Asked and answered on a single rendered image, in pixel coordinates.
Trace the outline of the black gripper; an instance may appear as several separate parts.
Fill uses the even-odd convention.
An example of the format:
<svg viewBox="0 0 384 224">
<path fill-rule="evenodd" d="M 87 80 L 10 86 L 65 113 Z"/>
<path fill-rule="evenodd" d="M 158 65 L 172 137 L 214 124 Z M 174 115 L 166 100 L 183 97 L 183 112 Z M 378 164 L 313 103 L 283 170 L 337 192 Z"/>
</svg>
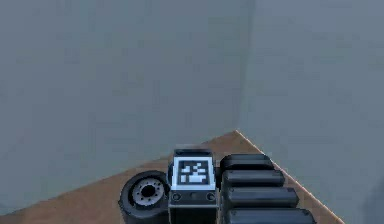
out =
<svg viewBox="0 0 384 224">
<path fill-rule="evenodd" d="M 118 200 L 124 224 L 169 224 L 168 193 L 162 171 L 149 170 L 131 177 Z"/>
</svg>

